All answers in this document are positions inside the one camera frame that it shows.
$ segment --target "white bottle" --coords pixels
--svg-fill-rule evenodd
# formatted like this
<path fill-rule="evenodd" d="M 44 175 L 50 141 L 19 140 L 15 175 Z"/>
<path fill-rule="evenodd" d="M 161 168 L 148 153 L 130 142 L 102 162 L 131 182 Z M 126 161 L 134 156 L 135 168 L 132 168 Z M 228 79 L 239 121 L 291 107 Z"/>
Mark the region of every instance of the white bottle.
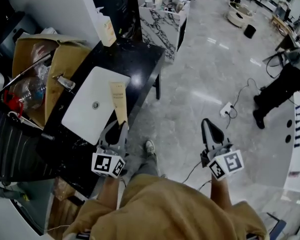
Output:
<path fill-rule="evenodd" d="M 96 21 L 94 22 L 94 26 L 102 44 L 110 47 L 117 40 L 117 38 L 110 17 L 104 16 L 100 12 L 100 10 L 103 8 L 104 7 L 98 7 L 95 9 Z"/>

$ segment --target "power strip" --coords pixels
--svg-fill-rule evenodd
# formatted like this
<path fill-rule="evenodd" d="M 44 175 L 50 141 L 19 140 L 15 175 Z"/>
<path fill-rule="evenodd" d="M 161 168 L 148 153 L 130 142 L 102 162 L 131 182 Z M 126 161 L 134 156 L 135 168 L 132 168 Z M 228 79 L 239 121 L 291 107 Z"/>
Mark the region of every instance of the power strip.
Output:
<path fill-rule="evenodd" d="M 227 115 L 230 115 L 230 111 L 232 110 L 232 104 L 228 102 L 221 110 L 220 116 L 225 118 Z"/>

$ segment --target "white sneaker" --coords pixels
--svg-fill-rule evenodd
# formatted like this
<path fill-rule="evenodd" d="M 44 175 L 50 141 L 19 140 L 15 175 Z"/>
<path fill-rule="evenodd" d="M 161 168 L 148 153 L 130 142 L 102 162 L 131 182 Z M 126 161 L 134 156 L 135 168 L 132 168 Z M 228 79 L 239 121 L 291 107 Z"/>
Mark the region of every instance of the white sneaker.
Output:
<path fill-rule="evenodd" d="M 158 157 L 155 153 L 156 148 L 155 148 L 154 142 L 152 140 L 148 139 L 144 144 L 144 149 L 145 149 L 145 152 L 148 157 L 155 156 L 156 163 L 158 164 Z"/>

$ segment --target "person's arm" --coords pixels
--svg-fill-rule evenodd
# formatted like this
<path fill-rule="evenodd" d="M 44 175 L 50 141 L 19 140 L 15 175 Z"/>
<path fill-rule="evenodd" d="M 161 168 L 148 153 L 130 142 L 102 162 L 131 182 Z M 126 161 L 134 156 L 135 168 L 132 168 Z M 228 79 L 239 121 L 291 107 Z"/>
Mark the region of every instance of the person's arm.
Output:
<path fill-rule="evenodd" d="M 112 210 L 117 209 L 119 182 L 119 178 L 106 177 L 97 197 L 102 205 Z"/>
<path fill-rule="evenodd" d="M 224 178 L 217 181 L 211 175 L 211 196 L 210 199 L 214 201 L 221 209 L 228 210 L 232 208 L 227 180 Z"/>

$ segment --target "red clip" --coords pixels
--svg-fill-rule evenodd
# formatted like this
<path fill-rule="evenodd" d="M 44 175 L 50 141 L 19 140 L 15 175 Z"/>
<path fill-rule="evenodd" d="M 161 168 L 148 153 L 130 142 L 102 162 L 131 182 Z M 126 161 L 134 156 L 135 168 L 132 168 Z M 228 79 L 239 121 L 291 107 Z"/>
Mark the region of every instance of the red clip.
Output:
<path fill-rule="evenodd" d="M 24 110 L 24 104 L 20 102 L 20 99 L 13 93 L 8 90 L 4 91 L 3 102 L 18 115 L 18 118 L 22 116 Z"/>

